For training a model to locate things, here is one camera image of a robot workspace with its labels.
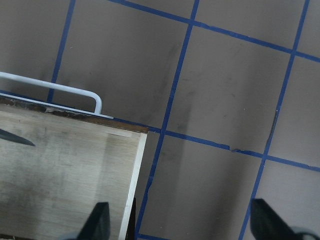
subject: curved handle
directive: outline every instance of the curved handle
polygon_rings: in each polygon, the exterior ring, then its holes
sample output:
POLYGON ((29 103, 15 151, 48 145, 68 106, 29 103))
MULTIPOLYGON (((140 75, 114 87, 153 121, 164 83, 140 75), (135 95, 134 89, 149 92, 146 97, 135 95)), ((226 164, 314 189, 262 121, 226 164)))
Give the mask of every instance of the curved handle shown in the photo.
POLYGON ((14 74, 2 72, 2 71, 0 71, 0 78, 6 78, 6 79, 13 80, 13 81, 21 82, 21 83, 32 84, 32 85, 36 85, 36 86, 61 90, 64 92, 69 92, 69 93, 73 93, 73 94, 78 94, 78 95, 94 98, 94 100, 95 100, 94 113, 97 115, 101 114, 101 109, 102 109, 101 98, 99 97, 99 95, 97 95, 96 93, 94 93, 92 91, 87 91, 87 90, 83 90, 83 89, 79 89, 79 88, 75 88, 75 87, 71 87, 71 86, 60 85, 60 84, 52 83, 52 82, 48 82, 48 81, 42 81, 42 80, 38 80, 38 79, 26 77, 26 76, 14 75, 14 74))

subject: wood panel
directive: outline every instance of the wood panel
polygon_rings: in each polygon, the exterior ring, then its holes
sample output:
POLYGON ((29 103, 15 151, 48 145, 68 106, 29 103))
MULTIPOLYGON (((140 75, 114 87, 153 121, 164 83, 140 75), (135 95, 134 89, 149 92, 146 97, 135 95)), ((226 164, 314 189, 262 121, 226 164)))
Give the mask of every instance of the wood panel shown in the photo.
POLYGON ((78 232, 95 203, 109 202, 110 239, 118 239, 128 225, 145 133, 4 104, 0 129, 35 144, 0 139, 0 233, 56 239, 78 232))

